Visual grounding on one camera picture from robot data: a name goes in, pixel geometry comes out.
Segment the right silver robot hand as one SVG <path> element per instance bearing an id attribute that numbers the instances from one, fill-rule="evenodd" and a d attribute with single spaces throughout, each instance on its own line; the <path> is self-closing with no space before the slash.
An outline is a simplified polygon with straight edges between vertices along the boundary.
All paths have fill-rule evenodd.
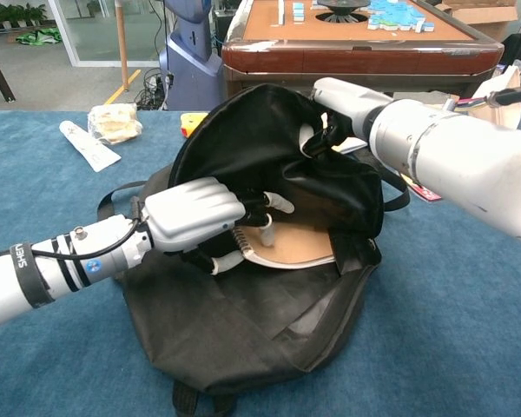
<path id="1" fill-rule="evenodd" d="M 368 140 L 364 124 L 369 115 L 392 102 L 381 92 L 332 77 L 314 83 L 311 99 L 324 108 L 326 127 L 319 132 L 306 124 L 300 127 L 300 152 L 307 157 L 327 149 L 348 154 L 364 148 Z"/>

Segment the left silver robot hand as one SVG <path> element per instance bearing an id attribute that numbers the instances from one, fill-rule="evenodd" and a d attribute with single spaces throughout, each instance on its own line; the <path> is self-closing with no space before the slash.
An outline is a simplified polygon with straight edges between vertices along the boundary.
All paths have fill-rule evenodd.
<path id="1" fill-rule="evenodd" d="M 151 234 L 152 248 L 167 254 L 182 253 L 205 272 L 217 275 L 235 268 L 245 256 L 234 250 L 222 257 L 209 257 L 199 245 L 239 225 L 270 231 L 272 209 L 290 215 L 294 205 L 269 191 L 235 193 L 210 176 L 146 197 L 142 221 Z"/>

